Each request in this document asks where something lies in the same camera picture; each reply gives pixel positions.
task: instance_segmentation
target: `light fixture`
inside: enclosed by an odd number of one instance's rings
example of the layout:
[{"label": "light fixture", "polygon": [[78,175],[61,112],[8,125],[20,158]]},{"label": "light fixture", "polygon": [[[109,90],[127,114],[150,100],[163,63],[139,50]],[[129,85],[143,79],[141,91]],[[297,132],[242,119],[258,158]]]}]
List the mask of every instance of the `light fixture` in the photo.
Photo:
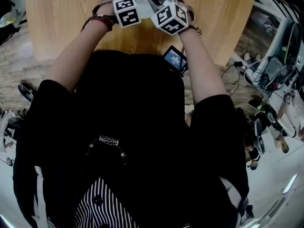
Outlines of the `light fixture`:
[{"label": "light fixture", "polygon": [[297,175],[298,175],[298,174],[294,175],[294,176],[291,178],[291,180],[290,180],[290,182],[288,183],[287,187],[285,188],[283,194],[286,194],[286,193],[289,192],[289,189],[291,188],[292,184],[294,183],[295,178],[297,177]]},{"label": "light fixture", "polygon": [[1,216],[1,218],[4,220],[4,222],[7,224],[7,226],[8,226],[9,228],[15,228],[12,224],[10,224],[10,223],[8,222],[7,219],[4,218],[3,215],[0,215],[0,216]]}]

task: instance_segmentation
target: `small screen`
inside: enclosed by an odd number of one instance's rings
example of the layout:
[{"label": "small screen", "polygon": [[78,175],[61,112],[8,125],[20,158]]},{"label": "small screen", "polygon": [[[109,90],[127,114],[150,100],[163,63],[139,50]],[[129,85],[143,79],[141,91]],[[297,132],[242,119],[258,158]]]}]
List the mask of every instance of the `small screen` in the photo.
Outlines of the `small screen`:
[{"label": "small screen", "polygon": [[[165,56],[165,59],[166,59],[167,62],[169,62],[174,67],[176,67],[178,70],[180,69],[180,62],[181,62],[180,60],[181,60],[181,57],[175,51],[170,50],[168,52],[168,54]],[[181,68],[183,68],[186,63],[187,62],[183,59],[182,60]]]}]

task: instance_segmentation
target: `black shirt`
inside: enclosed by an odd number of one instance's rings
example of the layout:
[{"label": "black shirt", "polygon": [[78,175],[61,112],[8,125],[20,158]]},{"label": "black shirt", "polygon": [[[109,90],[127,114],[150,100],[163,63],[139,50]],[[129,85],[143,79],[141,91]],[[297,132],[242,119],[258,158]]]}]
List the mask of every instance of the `black shirt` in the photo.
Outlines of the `black shirt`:
[{"label": "black shirt", "polygon": [[[101,181],[111,190],[109,200],[114,194],[130,216],[127,222],[141,228],[194,228],[205,219],[234,227],[237,211],[219,176],[242,197],[248,194],[230,97],[196,104],[188,128],[183,81],[153,55],[97,51],[73,94],[56,82],[41,83],[18,138],[13,176],[21,212],[33,227],[34,166],[42,169],[47,216],[55,227],[83,227],[77,209],[88,193],[100,204],[100,193],[92,190]],[[118,227],[108,217],[106,224]],[[99,227],[106,218],[91,224]]]}]

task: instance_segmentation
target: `wooden table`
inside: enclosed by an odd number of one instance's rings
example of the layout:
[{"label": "wooden table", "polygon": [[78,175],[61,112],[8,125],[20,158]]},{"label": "wooden table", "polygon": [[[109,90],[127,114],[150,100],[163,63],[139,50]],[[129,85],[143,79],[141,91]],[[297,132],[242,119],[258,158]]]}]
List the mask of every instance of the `wooden table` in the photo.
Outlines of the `wooden table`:
[{"label": "wooden table", "polygon": [[[56,58],[79,33],[99,0],[26,0],[30,37],[37,60]],[[254,0],[184,0],[194,8],[195,24],[214,62],[225,66],[245,27]],[[181,49],[178,36],[158,30],[150,19],[121,29],[115,26],[97,49],[163,54],[170,45]]]}]

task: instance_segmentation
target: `black button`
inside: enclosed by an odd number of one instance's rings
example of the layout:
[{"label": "black button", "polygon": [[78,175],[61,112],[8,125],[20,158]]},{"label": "black button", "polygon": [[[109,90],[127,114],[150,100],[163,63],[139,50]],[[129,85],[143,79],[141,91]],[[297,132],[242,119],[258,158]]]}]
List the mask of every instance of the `black button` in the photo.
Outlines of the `black button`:
[{"label": "black button", "polygon": [[104,201],[101,198],[101,195],[96,195],[93,199],[93,202],[94,202],[94,204],[101,206]]}]

